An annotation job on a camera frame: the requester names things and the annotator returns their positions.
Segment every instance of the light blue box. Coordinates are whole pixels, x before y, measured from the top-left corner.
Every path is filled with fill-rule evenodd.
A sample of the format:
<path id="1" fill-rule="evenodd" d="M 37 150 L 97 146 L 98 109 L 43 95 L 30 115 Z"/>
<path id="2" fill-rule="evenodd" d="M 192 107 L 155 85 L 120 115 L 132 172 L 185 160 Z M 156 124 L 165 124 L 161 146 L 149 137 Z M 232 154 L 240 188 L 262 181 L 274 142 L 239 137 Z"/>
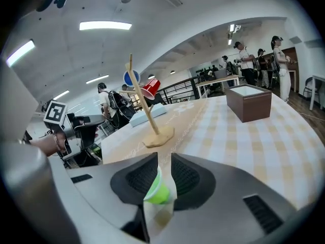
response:
<path id="1" fill-rule="evenodd" d="M 156 116 L 160 116 L 162 114 L 165 114 L 167 111 L 163 104 L 159 103 L 157 105 L 154 105 L 151 110 L 151 116 L 152 118 L 155 118 Z M 145 121 L 148 121 L 147 115 L 144 111 L 139 111 L 133 115 L 129 123 L 132 127 L 135 127 L 139 124 L 144 123 Z"/>

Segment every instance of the wooden floor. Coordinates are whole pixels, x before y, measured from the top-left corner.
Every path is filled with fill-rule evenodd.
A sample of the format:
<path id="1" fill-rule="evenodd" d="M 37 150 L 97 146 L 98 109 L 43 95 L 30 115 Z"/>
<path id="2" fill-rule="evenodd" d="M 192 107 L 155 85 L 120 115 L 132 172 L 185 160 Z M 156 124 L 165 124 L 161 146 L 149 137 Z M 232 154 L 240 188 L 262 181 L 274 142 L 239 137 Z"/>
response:
<path id="1" fill-rule="evenodd" d="M 275 95 L 280 96 L 279 87 L 274 88 L 272 92 Z M 221 92 L 216 92 L 209 95 L 209 97 L 217 97 L 222 95 L 224 94 Z M 320 108 L 315 104 L 313 110 L 310 111 L 310 101 L 299 97 L 298 93 L 294 93 L 292 90 L 290 91 L 288 104 L 308 122 L 308 124 L 314 129 L 316 134 L 319 136 L 322 143 L 325 145 L 325 111 L 320 110 Z"/>

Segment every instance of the yellow and white checkered tablecloth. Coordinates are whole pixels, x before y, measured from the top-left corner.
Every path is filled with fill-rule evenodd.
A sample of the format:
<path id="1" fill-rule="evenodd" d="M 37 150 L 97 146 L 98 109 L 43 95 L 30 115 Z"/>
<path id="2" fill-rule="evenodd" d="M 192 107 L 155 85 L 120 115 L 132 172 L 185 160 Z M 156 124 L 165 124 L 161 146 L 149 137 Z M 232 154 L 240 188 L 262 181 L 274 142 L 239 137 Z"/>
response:
<path id="1" fill-rule="evenodd" d="M 314 201 L 324 182 L 325 147 L 308 123 L 272 94 L 269 118 L 242 123 L 214 97 L 165 106 L 158 126 L 175 128 L 165 145 L 146 148 L 149 123 L 129 125 L 102 141 L 103 162 L 158 152 L 159 165 L 170 166 L 170 153 L 182 153 L 243 169 L 284 196 L 297 209 Z"/>

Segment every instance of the brown box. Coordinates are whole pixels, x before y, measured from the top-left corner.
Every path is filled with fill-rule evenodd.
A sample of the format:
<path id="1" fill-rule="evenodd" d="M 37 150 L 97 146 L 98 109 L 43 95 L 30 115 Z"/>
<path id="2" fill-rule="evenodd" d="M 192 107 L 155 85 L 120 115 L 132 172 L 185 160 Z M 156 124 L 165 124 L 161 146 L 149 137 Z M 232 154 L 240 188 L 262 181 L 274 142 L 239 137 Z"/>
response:
<path id="1" fill-rule="evenodd" d="M 227 105 L 243 123 L 270 116 L 272 92 L 267 89 L 244 84 L 226 88 L 225 95 Z"/>

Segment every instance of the rectangular light fixture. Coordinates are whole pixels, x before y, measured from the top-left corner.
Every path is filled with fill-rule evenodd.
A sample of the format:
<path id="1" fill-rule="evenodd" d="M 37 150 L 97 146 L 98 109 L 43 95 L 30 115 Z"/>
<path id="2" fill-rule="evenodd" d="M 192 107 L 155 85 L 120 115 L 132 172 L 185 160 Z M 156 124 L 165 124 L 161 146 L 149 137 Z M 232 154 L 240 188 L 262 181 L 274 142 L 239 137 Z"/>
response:
<path id="1" fill-rule="evenodd" d="M 73 108 L 75 108 L 75 107 L 78 107 L 79 105 L 81 105 L 81 103 L 80 104 L 78 104 L 78 105 L 75 105 L 74 107 L 72 107 L 71 109 L 73 109 Z"/>
<path id="2" fill-rule="evenodd" d="M 69 93 L 70 91 L 66 90 L 65 92 L 61 93 L 60 95 L 56 96 L 55 98 L 53 98 L 54 100 L 57 100 L 58 98 L 61 98 L 62 96 L 64 96 L 65 94 Z"/>
<path id="3" fill-rule="evenodd" d="M 92 82 L 94 82 L 94 81 L 96 81 L 96 80 L 104 79 L 104 78 L 107 78 L 107 77 L 108 77 L 108 75 L 105 75 L 105 76 L 103 76 L 103 77 L 99 77 L 99 78 L 96 78 L 96 79 L 92 79 L 92 80 L 90 80 L 90 81 L 87 81 L 86 84 L 89 84 L 89 83 L 92 83 Z"/>
<path id="4" fill-rule="evenodd" d="M 94 22 L 81 22 L 79 30 L 89 29 L 123 29 L 129 30 L 132 24 L 124 22 L 110 22 L 110 21 L 94 21 Z"/>
<path id="5" fill-rule="evenodd" d="M 78 113 L 79 111 L 81 111 L 81 110 L 85 109 L 85 108 L 86 108 L 86 107 L 84 107 L 84 108 L 82 108 L 82 109 L 79 109 L 78 111 L 76 111 L 76 112 L 75 112 L 75 114 L 76 114 L 76 113 Z"/>
<path id="6" fill-rule="evenodd" d="M 28 53 L 30 50 L 32 50 L 35 47 L 35 44 L 32 40 L 30 40 L 28 43 L 21 46 L 18 50 L 16 50 L 8 59 L 7 59 L 7 65 L 9 67 L 12 66 L 16 61 L 18 61 L 21 57 L 23 57 L 26 53 Z"/>

